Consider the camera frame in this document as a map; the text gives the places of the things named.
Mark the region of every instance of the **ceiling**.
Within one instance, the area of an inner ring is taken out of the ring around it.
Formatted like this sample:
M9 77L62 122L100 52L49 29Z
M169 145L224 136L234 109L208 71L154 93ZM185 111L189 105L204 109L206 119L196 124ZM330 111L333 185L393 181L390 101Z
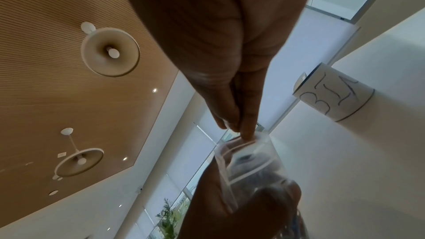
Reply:
M132 35L141 55L136 69L119 78L90 71L80 56L84 21ZM0 0L0 27L3 227L132 166L177 69L127 0ZM79 149L105 155L93 169L54 181L58 154L73 153L60 135L66 127Z

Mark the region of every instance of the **slatted wood ceiling panel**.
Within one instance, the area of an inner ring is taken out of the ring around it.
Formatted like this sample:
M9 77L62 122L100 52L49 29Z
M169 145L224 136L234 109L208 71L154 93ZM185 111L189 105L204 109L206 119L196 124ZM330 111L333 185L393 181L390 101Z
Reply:
M136 69L119 78L91 72L80 56L84 21L131 34ZM127 0L0 0L0 227L132 166L176 74ZM57 154L73 152L65 127L77 147L105 156L53 181Z

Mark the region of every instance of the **ceiling fixture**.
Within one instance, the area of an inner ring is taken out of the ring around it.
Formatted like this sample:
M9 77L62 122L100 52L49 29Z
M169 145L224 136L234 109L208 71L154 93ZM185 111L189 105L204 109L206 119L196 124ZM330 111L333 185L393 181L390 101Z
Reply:
M75 153L63 159L54 169L53 179L61 177L72 177L81 174L98 164L104 155L102 149L89 148L86 150L78 150L72 140L72 128L65 128L61 131L62 135L68 136L75 149Z
M106 77L127 75L139 63L140 50L132 36L121 29L96 29L83 22L81 29L87 36L81 44L81 57L93 72Z

